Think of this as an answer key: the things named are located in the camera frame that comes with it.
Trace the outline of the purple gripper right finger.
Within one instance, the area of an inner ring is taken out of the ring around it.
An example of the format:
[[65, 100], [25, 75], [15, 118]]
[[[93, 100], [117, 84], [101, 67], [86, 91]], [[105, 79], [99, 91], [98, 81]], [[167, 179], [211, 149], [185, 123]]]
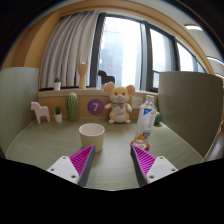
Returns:
[[131, 146], [130, 154], [140, 187], [178, 171], [164, 156], [156, 157], [135, 145]]

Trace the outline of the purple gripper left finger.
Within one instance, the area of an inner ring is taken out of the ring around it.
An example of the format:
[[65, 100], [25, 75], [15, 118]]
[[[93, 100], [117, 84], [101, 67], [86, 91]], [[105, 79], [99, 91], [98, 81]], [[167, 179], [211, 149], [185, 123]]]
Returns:
[[95, 146], [88, 146], [70, 157], [60, 157], [47, 171], [74, 184], [85, 187], [95, 154]]

